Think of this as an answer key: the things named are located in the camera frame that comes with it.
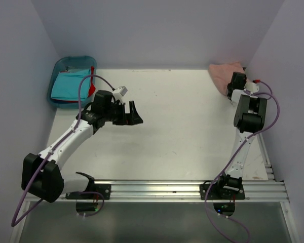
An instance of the blue bin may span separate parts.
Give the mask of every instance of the blue bin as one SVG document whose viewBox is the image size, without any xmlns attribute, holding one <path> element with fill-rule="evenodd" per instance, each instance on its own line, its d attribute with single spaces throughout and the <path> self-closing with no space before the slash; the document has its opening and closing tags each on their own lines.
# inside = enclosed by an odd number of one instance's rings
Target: blue bin
<svg viewBox="0 0 304 243">
<path fill-rule="evenodd" d="M 81 56 L 81 57 L 64 57 L 58 60 L 55 63 L 51 81 L 49 85 L 49 89 L 47 91 L 47 101 L 54 107 L 62 108 L 62 109 L 78 109 L 78 103 L 66 103 L 65 101 L 55 101 L 51 99 L 52 88 L 54 82 L 56 80 L 57 75 L 61 71 L 65 71 L 67 69 L 90 69 L 91 66 L 97 68 L 97 62 L 94 58 L 89 56 Z M 91 101 L 91 97 L 88 97 L 84 101 L 81 102 L 81 107 L 84 107 Z"/>
</svg>

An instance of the tabletop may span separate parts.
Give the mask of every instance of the tabletop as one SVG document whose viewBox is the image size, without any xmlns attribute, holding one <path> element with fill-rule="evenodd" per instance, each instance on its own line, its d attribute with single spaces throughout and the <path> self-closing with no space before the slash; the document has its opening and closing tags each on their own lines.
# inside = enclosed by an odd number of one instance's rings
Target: tabletop
<svg viewBox="0 0 304 243">
<path fill-rule="evenodd" d="M 230 159 L 236 105 L 221 95 L 207 70 L 98 69 L 114 87 L 126 86 L 143 124 L 106 123 L 69 158 L 62 173 L 110 180 L 212 180 Z M 96 88 L 110 90 L 96 79 Z M 48 145 L 78 110 L 57 109 Z M 265 155 L 254 139 L 244 180 L 267 180 Z"/>
</svg>

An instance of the folded blue towel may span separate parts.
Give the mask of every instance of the folded blue towel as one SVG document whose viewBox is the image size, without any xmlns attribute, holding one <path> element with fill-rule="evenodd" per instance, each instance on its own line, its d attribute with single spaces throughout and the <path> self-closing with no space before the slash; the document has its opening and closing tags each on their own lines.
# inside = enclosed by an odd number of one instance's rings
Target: folded blue towel
<svg viewBox="0 0 304 243">
<path fill-rule="evenodd" d="M 78 100 L 78 89 L 81 80 L 91 74 L 90 69 L 78 72 L 60 72 L 54 82 L 51 98 L 56 100 L 76 101 Z M 81 85 L 81 101 L 89 96 L 90 78 Z"/>
</svg>

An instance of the metal bracket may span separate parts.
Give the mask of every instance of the metal bracket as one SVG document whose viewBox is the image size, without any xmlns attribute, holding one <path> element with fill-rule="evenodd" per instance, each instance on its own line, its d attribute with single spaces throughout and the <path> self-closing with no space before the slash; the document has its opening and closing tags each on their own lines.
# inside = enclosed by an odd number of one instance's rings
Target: metal bracket
<svg viewBox="0 0 304 243">
<path fill-rule="evenodd" d="M 100 194 L 103 195 L 105 200 L 109 200 L 110 199 L 110 193 L 111 193 L 111 185 L 110 184 L 94 184 L 94 191 L 99 192 Z M 69 193 L 65 196 L 66 199 L 93 199 L 95 198 L 94 195 L 90 195 L 90 194 L 79 194 L 77 192 L 72 192 Z"/>
<path fill-rule="evenodd" d="M 206 181 L 203 184 L 199 185 L 199 193 L 201 196 L 201 200 L 205 200 L 205 195 L 207 192 L 208 187 L 210 186 L 211 181 Z M 212 188 L 207 196 L 208 200 L 223 200 L 223 199 L 232 199 L 232 196 L 235 195 L 235 200 L 244 200 L 245 194 L 244 194 L 244 188 L 243 185 L 241 185 L 240 191 L 238 191 L 236 194 L 233 194 L 233 190 L 230 189 L 223 189 L 219 188 L 217 184 L 212 185 Z"/>
</svg>

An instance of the pink cloth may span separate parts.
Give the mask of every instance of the pink cloth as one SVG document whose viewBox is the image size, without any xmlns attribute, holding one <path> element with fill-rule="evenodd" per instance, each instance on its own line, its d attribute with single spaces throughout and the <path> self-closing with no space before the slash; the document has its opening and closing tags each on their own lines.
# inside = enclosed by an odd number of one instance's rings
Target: pink cloth
<svg viewBox="0 0 304 243">
<path fill-rule="evenodd" d="M 244 70 L 240 62 L 233 62 L 220 65 L 211 64 L 208 66 L 208 72 L 218 91 L 227 95 L 227 85 L 231 82 L 233 72 L 244 73 Z"/>
</svg>

